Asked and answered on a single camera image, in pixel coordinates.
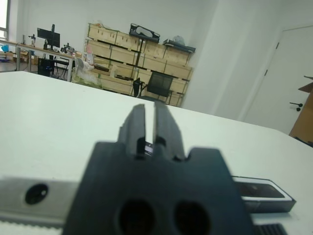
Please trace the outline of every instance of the wooden crate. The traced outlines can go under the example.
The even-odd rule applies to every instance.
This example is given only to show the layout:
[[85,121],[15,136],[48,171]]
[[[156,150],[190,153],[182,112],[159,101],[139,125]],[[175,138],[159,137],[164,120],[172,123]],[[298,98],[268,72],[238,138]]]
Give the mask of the wooden crate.
[[171,91],[178,92],[178,93],[185,93],[185,86],[186,81],[182,81],[177,78],[173,78],[172,85],[171,85]]
[[170,98],[170,96],[163,97],[163,96],[159,96],[157,94],[148,92],[146,89],[142,92],[142,96],[149,96],[149,97],[158,99],[160,101],[163,101],[168,105],[177,106],[177,107],[180,107],[181,101],[182,101],[182,95],[179,95],[177,93],[172,93],[172,96]]
[[188,79],[191,70],[192,68],[189,66],[167,61],[164,73],[182,79]]
[[193,74],[194,74],[194,70],[191,69],[191,70],[190,70],[190,73],[189,73],[189,76],[187,77],[187,80],[188,80],[188,81],[191,80]]
[[110,77],[107,75],[98,74],[94,72],[89,72],[89,73],[93,74],[94,76],[100,79],[102,88],[105,90],[118,92],[122,94],[128,94],[128,95],[130,95],[132,92],[133,84],[131,81],[125,81],[123,79]]
[[94,72],[94,73],[97,73],[97,74],[103,74],[103,75],[106,75],[106,76],[110,75],[110,72],[105,72],[105,71],[97,70],[97,69],[92,69],[91,72]]
[[167,47],[163,58],[165,60],[168,60],[168,61],[171,61],[174,63],[178,63],[181,65],[187,65],[189,55],[190,55],[190,53],[188,53],[188,52],[177,50],[177,49],[172,48],[172,47]]
[[[141,82],[144,82],[145,84],[149,83],[149,80],[151,78],[152,72],[148,71],[148,70],[143,70],[143,69],[138,69],[138,71],[135,71],[135,76],[134,76],[134,80],[140,78]],[[171,85],[170,90],[173,92],[178,92],[178,93],[185,93],[185,85],[186,85],[186,81],[183,81],[181,79],[177,79],[177,78],[173,78],[173,82]]]
[[110,55],[111,55],[111,46],[110,45],[95,42],[93,40],[87,40],[87,45],[89,45],[91,47],[92,53],[94,55],[110,58]]
[[95,57],[93,61],[95,64],[99,64],[101,66],[109,68],[110,70],[112,70],[113,67],[116,66],[117,68],[115,69],[115,75],[133,78],[133,71],[135,70],[133,66],[97,57]]
[[164,45],[150,42],[150,41],[145,41],[143,52],[147,55],[163,59],[165,50],[166,50],[166,46]]
[[181,101],[182,101],[182,95],[172,93],[171,102],[170,102],[170,98],[168,97],[168,99],[166,100],[166,104],[180,107]]
[[128,63],[134,65],[136,63],[135,60],[135,52],[128,51],[119,47],[111,46],[112,52],[110,59],[121,61],[123,63]]
[[94,24],[89,24],[88,37],[93,38],[94,40],[115,44],[116,36],[116,30],[105,29]]
[[99,64],[99,65],[104,66],[106,68],[109,68],[112,61],[94,56],[93,57],[93,63]]
[[121,47],[126,47],[130,50],[140,49],[140,39],[137,37],[132,37],[126,33],[118,32],[116,37],[116,45]]
[[150,55],[142,53],[140,55],[138,66],[148,70],[164,72],[166,61]]
[[144,82],[145,84],[148,84],[152,72],[150,70],[143,70],[143,69],[134,69],[134,80],[137,80],[140,78],[141,82]]

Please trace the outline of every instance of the black office chair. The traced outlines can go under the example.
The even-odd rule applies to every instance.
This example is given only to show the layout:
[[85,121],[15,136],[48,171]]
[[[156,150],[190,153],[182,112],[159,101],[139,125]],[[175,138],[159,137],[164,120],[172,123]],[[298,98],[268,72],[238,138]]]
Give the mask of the black office chair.
[[170,102],[171,102],[171,97],[172,97],[172,91],[170,90],[171,85],[172,85],[173,77],[159,73],[159,72],[152,72],[151,78],[149,80],[149,83],[143,87],[143,82],[140,81],[140,78],[137,79],[136,81],[133,82],[133,88],[134,88],[134,96],[145,99],[145,100],[150,100],[150,101],[161,101],[156,98],[152,98],[149,96],[141,96],[142,91],[147,88],[148,92],[157,94],[159,96],[163,96],[168,98],[170,96]]

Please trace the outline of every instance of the desk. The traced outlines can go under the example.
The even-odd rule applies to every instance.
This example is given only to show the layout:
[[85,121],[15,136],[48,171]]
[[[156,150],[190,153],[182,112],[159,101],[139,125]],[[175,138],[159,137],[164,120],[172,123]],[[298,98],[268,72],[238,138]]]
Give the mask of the desk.
[[[152,142],[150,101],[27,72],[1,73],[0,174],[80,181],[95,142],[116,141],[139,103],[145,104],[146,139]],[[185,153],[195,146],[218,148],[232,175],[271,179],[297,200],[290,213],[253,216],[255,223],[280,222],[290,235],[312,234],[312,148],[272,129],[168,107]],[[2,222],[0,231],[60,234]]]
[[[73,60],[74,57],[71,55],[67,55],[67,54],[63,54],[63,53],[57,53],[51,50],[44,50],[42,48],[39,47],[33,47],[30,45],[24,45],[24,44],[20,44],[20,43],[14,43],[14,42],[10,42],[10,41],[6,41],[6,40],[0,40],[0,44],[6,44],[6,45],[10,45],[10,46],[14,46],[16,47],[17,51],[16,51],[16,55],[17,55],[17,70],[20,70],[20,50],[21,48],[24,50],[33,50],[33,51],[39,51],[39,52],[43,52],[47,55],[53,55],[53,56],[62,56],[65,57],[69,60],[69,65],[68,65],[68,73],[67,73],[67,81],[69,82],[71,79],[71,74],[72,74],[72,69],[73,69]],[[29,62],[28,62],[28,71],[30,71],[31,68],[31,53],[28,54],[29,55]]]

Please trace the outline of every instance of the white wall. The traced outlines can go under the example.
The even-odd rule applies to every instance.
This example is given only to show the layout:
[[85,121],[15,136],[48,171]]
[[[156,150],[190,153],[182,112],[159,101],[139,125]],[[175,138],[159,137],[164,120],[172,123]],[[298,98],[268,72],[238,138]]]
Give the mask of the white wall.
[[[23,19],[24,19],[24,1],[11,0],[9,17],[9,35],[8,40],[12,42],[22,42]],[[10,51],[15,52],[15,47],[9,47]]]
[[[61,34],[61,44],[83,50],[88,23],[103,24],[128,33],[135,23],[161,34],[161,42],[181,35],[188,44],[202,0],[24,0],[24,33],[37,35],[37,28]],[[42,47],[43,39],[37,39]]]
[[281,23],[283,29],[313,25],[313,1],[285,0]]
[[198,16],[189,42],[191,47],[196,48],[196,53],[192,55],[189,61],[189,65],[192,67],[195,67],[199,61],[217,4],[218,0],[202,0],[199,4]]
[[279,31],[281,0],[219,0],[183,107],[239,119]]

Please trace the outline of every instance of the cardboard box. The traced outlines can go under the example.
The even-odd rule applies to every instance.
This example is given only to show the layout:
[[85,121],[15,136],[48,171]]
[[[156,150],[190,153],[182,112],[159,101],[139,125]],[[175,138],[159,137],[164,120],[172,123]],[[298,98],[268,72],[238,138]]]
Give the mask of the cardboard box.
[[28,63],[28,51],[21,51],[21,62]]
[[290,132],[290,136],[298,137],[304,142],[313,142],[313,82],[298,90],[310,94]]
[[6,53],[6,59],[13,62],[14,54],[12,52]]
[[75,52],[75,57],[82,58],[82,53],[79,51]]
[[38,56],[36,55],[31,56],[31,65],[38,65]]
[[6,58],[6,53],[3,51],[0,51],[0,58]]

